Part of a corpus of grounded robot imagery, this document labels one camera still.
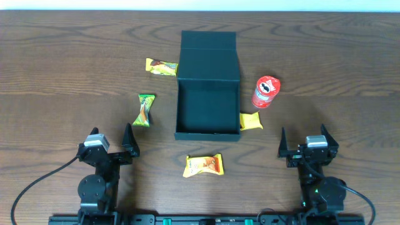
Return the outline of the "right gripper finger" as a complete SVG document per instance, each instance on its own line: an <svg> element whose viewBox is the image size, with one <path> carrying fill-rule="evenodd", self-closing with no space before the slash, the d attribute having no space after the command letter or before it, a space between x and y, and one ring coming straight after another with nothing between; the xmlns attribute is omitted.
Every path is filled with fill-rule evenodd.
<svg viewBox="0 0 400 225"><path fill-rule="evenodd" d="M325 136L327 145L330 149L338 149L339 144L337 141L329 134L324 124L321 124L321 134Z"/></svg>
<svg viewBox="0 0 400 225"><path fill-rule="evenodd" d="M278 157L285 158L288 155L288 146L284 128L281 129L281 140L278 147Z"/></svg>

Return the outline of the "green orange snack packet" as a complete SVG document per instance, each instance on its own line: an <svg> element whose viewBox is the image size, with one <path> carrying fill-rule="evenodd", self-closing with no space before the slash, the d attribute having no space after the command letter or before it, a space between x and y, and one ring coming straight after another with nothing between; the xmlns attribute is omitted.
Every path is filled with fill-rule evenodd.
<svg viewBox="0 0 400 225"><path fill-rule="evenodd" d="M153 94L139 94L140 110L139 115L132 123L133 126L149 127L149 111L156 98Z"/></svg>

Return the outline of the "red chips can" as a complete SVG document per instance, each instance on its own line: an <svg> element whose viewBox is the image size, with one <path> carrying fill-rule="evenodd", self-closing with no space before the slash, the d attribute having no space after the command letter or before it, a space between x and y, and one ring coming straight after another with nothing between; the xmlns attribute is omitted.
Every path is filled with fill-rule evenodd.
<svg viewBox="0 0 400 225"><path fill-rule="evenodd" d="M267 108L273 99L278 95L281 88L279 79L272 76L263 76L259 78L256 84L252 103L257 108Z"/></svg>

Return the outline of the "yellow brown snack packet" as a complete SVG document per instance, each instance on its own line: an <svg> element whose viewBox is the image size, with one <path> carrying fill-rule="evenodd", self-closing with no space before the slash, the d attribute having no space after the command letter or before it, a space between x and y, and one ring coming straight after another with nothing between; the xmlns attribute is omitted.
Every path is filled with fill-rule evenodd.
<svg viewBox="0 0 400 225"><path fill-rule="evenodd" d="M146 71L163 76L176 76L178 63L147 58Z"/></svg>

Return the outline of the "dark green box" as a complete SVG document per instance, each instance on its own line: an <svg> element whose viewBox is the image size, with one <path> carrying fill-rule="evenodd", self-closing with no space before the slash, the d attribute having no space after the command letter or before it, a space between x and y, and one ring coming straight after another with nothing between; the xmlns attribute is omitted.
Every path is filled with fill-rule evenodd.
<svg viewBox="0 0 400 225"><path fill-rule="evenodd" d="M183 31L175 139L238 141L240 78L235 32Z"/></svg>

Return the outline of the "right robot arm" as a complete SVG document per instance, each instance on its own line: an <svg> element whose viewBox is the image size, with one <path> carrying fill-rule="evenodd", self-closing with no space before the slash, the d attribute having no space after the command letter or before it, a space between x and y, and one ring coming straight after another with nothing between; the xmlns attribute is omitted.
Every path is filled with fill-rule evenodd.
<svg viewBox="0 0 400 225"><path fill-rule="evenodd" d="M298 224L338 224L337 213L344 210L346 190L343 180L323 174L336 157L339 149L337 141L324 125L317 136L306 137L304 144L290 150L285 130L282 130L277 156L286 160L286 166L296 168L301 187L304 212L296 216Z"/></svg>

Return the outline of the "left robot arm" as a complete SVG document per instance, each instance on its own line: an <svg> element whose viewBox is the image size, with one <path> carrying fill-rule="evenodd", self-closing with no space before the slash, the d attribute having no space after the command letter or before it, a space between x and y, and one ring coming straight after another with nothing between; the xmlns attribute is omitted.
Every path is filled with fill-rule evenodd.
<svg viewBox="0 0 400 225"><path fill-rule="evenodd" d="M95 173L84 177L77 188L81 198L79 224L123 224L124 218L116 211L120 167L133 163L140 155L132 126L126 124L122 147L124 151L109 153L110 144L98 128L82 142L76 154L79 161L95 168Z"/></svg>

